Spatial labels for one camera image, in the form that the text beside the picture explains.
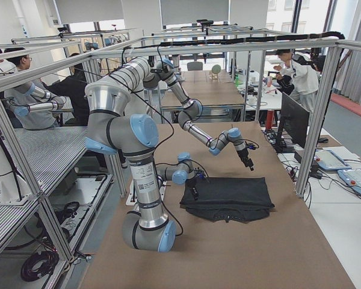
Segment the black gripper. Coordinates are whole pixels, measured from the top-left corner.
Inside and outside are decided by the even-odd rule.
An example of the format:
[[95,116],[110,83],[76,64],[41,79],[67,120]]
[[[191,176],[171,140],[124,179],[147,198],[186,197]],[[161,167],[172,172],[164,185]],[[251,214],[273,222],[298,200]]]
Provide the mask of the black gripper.
[[204,170],[193,170],[186,180],[186,188],[189,189],[194,200],[199,198],[199,193],[196,187],[198,181],[206,181],[207,183],[210,183],[209,176]]
[[249,157],[247,148],[236,151],[240,160],[244,163],[245,167],[248,167],[251,171],[254,171],[254,164],[252,159]]

